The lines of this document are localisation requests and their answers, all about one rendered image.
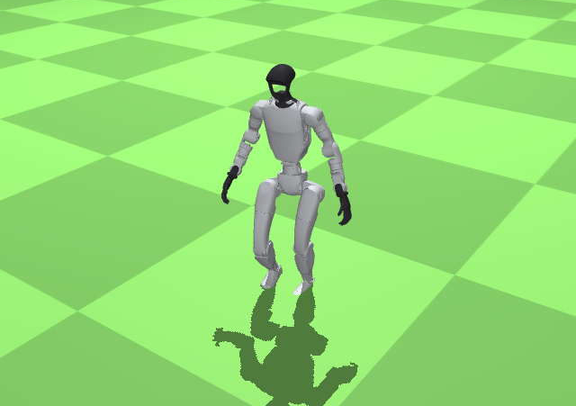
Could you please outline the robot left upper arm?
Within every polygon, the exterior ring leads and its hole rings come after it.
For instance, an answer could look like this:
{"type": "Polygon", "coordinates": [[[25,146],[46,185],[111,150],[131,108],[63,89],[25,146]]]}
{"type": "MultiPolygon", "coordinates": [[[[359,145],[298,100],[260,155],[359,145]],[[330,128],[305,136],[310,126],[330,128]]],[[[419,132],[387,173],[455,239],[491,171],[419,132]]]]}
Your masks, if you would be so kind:
{"type": "Polygon", "coordinates": [[[318,107],[304,106],[301,109],[301,116],[306,125],[313,128],[319,139],[323,142],[321,147],[322,154],[325,158],[335,157],[332,144],[335,142],[332,132],[328,127],[324,113],[318,107]]]}

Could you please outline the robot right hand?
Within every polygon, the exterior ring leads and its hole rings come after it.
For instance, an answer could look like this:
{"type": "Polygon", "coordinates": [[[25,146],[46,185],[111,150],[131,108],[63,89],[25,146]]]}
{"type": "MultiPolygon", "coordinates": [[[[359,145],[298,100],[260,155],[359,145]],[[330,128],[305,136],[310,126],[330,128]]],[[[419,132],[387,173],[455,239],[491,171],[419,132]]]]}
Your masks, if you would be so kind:
{"type": "Polygon", "coordinates": [[[222,190],[222,193],[221,193],[222,201],[223,201],[224,203],[226,203],[226,204],[228,204],[228,203],[230,202],[230,201],[227,199],[227,196],[226,196],[226,195],[227,195],[227,193],[228,193],[228,190],[229,190],[229,188],[230,188],[230,185],[231,185],[231,183],[232,183],[232,180],[233,180],[234,178],[235,178],[235,179],[238,178],[238,176],[237,176],[238,171],[239,171],[239,167],[238,167],[238,166],[233,166],[232,169],[227,173],[227,174],[228,174],[228,177],[226,178],[226,180],[225,180],[225,182],[224,182],[224,184],[223,184],[223,190],[222,190]]]}

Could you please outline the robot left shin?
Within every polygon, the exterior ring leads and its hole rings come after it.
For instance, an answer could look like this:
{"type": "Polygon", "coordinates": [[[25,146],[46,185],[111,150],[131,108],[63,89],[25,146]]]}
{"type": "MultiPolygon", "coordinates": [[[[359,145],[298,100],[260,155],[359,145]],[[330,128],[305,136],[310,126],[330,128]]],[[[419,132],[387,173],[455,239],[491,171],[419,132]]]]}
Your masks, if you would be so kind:
{"type": "Polygon", "coordinates": [[[299,272],[301,273],[301,277],[302,277],[303,281],[308,281],[309,284],[312,283],[312,268],[313,268],[313,264],[314,264],[314,258],[315,258],[315,254],[313,251],[313,243],[312,242],[309,243],[309,246],[308,246],[305,254],[303,254],[303,257],[301,257],[298,254],[295,254],[295,257],[294,257],[296,266],[297,266],[299,272]]]}

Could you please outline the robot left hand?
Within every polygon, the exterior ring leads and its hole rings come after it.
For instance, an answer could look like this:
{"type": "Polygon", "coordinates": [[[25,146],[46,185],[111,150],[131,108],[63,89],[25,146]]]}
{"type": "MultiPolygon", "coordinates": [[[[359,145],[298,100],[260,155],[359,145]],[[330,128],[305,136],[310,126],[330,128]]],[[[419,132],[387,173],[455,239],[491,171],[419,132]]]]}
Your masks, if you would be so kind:
{"type": "Polygon", "coordinates": [[[339,212],[337,215],[340,216],[342,212],[344,214],[343,220],[339,223],[342,226],[342,225],[347,224],[351,219],[352,214],[351,214],[351,210],[350,210],[350,202],[347,198],[348,192],[343,191],[341,184],[336,184],[335,190],[336,190],[337,197],[340,198],[340,204],[341,204],[339,212]]]}

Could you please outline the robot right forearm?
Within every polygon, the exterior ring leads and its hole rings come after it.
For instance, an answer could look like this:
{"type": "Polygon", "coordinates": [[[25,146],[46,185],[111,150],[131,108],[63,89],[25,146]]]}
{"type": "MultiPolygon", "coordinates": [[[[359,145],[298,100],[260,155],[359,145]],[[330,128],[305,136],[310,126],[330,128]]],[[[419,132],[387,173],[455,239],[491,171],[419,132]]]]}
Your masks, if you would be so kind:
{"type": "Polygon", "coordinates": [[[232,169],[233,166],[238,166],[239,170],[237,176],[241,174],[242,167],[246,164],[248,159],[249,152],[252,150],[253,147],[250,147],[250,144],[244,141],[248,129],[245,131],[243,138],[239,144],[238,152],[234,158],[234,163],[230,166],[229,171],[232,169]]]}

